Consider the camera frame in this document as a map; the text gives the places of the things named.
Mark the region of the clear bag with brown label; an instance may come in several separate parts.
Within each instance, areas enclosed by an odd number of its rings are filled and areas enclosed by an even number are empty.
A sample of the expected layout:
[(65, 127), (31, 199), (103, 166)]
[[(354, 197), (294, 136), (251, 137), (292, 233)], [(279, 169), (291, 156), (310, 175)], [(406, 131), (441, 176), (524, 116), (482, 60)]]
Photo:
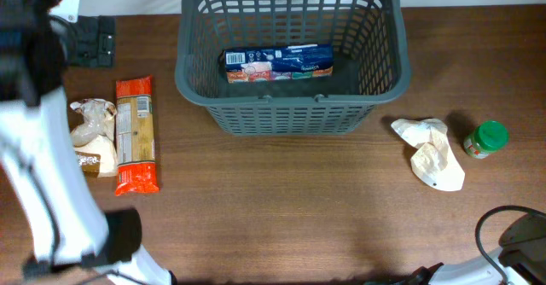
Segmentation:
[(82, 171), (89, 177), (115, 177), (118, 173), (113, 143), (115, 105), (103, 99), (90, 98), (72, 102), (70, 108), (84, 119), (70, 134)]

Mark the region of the orange pasta packet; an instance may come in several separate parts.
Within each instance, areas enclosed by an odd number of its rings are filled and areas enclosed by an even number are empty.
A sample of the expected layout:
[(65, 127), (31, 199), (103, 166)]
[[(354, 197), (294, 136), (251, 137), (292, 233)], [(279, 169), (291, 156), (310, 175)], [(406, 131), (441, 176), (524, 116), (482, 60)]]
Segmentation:
[(157, 181), (151, 75), (116, 83), (117, 196), (160, 191)]

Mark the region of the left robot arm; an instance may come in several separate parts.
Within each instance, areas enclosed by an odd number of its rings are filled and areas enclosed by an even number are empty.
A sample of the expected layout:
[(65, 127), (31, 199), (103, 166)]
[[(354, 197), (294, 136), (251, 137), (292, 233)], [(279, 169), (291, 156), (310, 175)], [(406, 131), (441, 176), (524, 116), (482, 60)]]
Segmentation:
[(78, 267), (116, 284), (173, 284), (142, 245), (137, 210), (95, 203), (69, 133), (63, 74), (80, 0), (1, 0), (1, 164), (25, 211), (25, 281)]

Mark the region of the blue carton box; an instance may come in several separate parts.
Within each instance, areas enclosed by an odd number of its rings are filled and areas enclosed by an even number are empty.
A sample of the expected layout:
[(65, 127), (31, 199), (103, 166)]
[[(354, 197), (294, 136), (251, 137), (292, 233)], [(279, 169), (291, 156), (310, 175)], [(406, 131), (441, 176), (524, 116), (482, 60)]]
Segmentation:
[(329, 44), (233, 48), (219, 62), (230, 84), (310, 79), (332, 75), (334, 50)]

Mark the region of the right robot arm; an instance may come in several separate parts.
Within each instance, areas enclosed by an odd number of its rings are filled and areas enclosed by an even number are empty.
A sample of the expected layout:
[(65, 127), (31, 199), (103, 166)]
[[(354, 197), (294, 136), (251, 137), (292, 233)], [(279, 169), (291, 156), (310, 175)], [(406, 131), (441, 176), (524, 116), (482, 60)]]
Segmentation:
[[(521, 212), (487, 252), (481, 233), (485, 222), (500, 212)], [(526, 206), (498, 206), (475, 225), (474, 242), (479, 256), (457, 265), (438, 263), (420, 267), (409, 276), (378, 280), (378, 284), (544, 284), (545, 213)]]

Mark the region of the grey plastic shopping basket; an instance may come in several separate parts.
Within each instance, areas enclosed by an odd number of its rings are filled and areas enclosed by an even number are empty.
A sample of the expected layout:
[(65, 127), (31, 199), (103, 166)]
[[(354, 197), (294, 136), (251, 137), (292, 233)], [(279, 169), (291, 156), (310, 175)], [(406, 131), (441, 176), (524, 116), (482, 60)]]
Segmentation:
[[(411, 80), (400, 0), (181, 0), (175, 83), (226, 132), (345, 134)], [(330, 76), (231, 84), (224, 51), (328, 44)]]

